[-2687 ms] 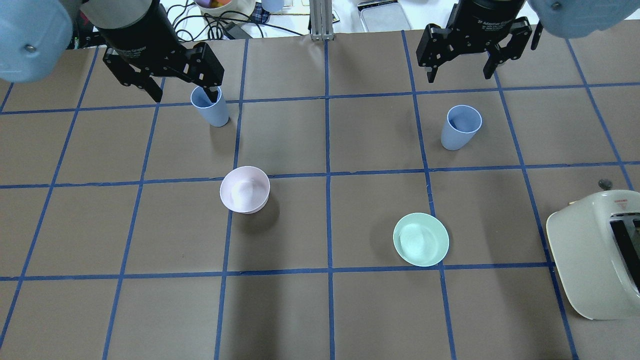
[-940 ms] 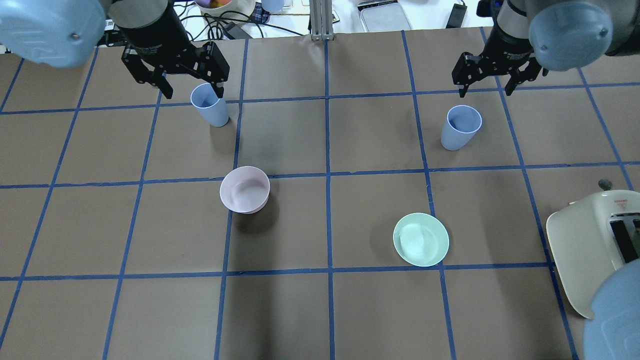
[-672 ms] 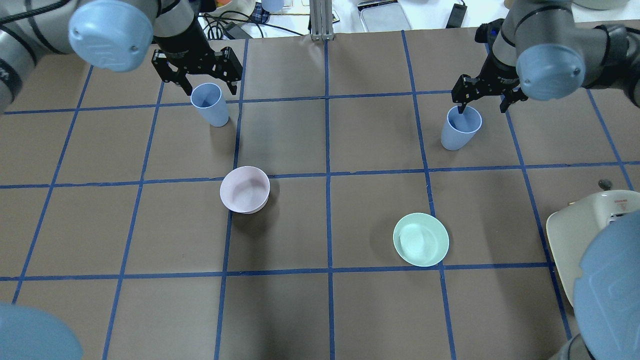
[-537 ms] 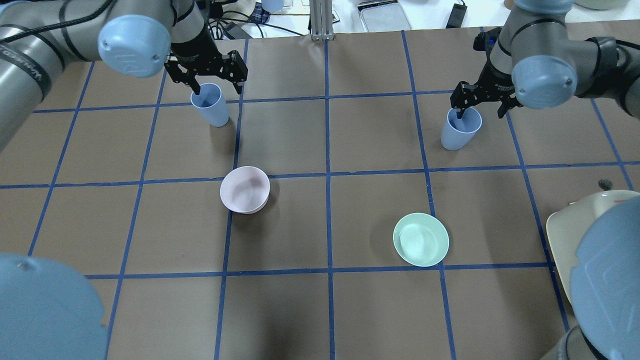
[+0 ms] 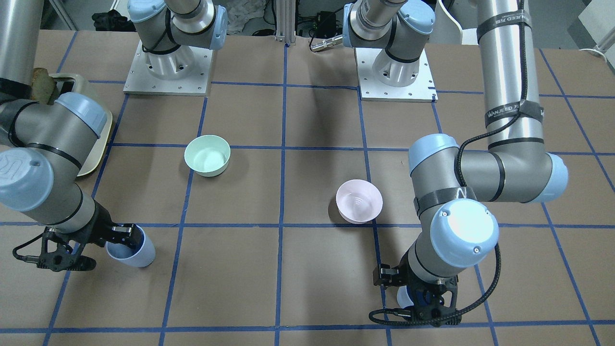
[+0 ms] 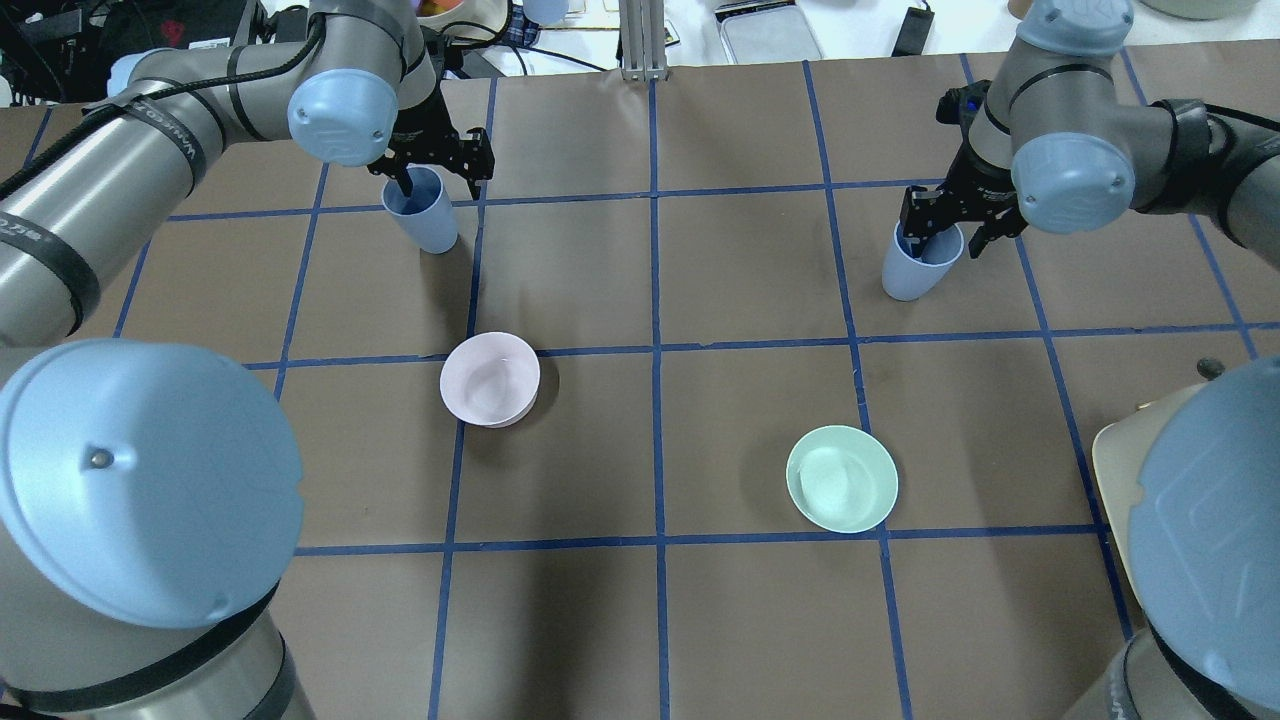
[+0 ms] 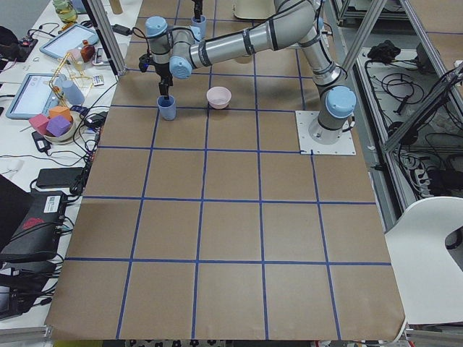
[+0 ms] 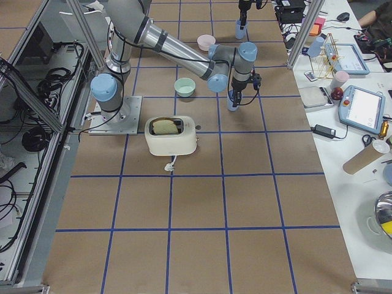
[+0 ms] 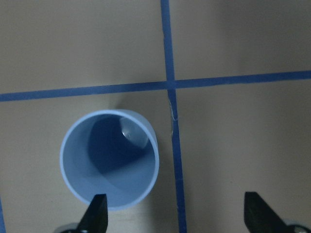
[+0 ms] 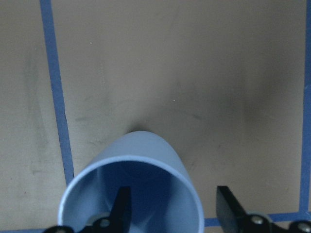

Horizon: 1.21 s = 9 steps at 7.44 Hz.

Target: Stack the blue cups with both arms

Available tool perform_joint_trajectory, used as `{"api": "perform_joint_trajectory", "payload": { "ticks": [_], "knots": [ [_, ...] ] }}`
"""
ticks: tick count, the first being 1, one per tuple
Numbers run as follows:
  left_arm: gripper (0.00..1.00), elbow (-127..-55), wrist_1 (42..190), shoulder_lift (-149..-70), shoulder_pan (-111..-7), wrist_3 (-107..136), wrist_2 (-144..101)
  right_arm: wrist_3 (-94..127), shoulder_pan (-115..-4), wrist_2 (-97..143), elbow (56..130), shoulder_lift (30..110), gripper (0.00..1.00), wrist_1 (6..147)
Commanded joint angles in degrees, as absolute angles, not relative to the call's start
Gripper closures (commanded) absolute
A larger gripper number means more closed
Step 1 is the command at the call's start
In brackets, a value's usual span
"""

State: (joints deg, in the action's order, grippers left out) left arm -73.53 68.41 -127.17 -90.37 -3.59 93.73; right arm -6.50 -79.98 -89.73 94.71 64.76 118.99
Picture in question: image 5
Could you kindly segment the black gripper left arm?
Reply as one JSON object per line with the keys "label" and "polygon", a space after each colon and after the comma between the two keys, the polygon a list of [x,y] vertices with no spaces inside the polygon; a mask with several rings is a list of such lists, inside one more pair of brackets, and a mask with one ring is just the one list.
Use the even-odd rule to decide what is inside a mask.
{"label": "black gripper left arm", "polygon": [[378,324],[389,326],[458,325],[462,313],[455,308],[458,293],[458,276],[438,281],[435,284],[419,279],[409,268],[378,264],[375,268],[375,285],[400,287],[403,300],[399,308],[376,309],[375,314],[393,314],[404,321],[385,321],[375,318]]}

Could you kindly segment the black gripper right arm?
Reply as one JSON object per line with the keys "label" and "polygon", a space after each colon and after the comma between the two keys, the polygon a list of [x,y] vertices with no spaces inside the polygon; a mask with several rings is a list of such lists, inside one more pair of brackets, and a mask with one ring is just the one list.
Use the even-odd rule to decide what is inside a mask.
{"label": "black gripper right arm", "polygon": [[134,250],[135,224],[92,221],[71,234],[61,234],[47,226],[42,233],[42,246],[37,267],[53,272],[93,270],[96,261],[83,256],[83,250],[88,244],[103,247],[107,242],[125,245]]}

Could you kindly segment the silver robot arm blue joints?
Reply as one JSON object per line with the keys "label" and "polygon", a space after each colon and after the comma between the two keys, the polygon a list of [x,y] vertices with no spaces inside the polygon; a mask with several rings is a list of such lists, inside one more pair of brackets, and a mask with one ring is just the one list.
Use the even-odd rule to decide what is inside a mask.
{"label": "silver robot arm blue joints", "polygon": [[75,183],[107,118],[90,97],[68,92],[52,105],[33,101],[31,79],[41,0],[1,7],[1,203],[62,234],[84,228],[99,204]]}

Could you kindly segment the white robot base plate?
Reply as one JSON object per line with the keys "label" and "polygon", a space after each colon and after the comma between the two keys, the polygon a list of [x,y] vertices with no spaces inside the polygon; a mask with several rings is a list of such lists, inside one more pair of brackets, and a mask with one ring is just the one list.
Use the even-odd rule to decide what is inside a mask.
{"label": "white robot base plate", "polygon": [[143,51],[138,43],[123,92],[131,95],[207,96],[213,50],[181,46],[167,55]]}

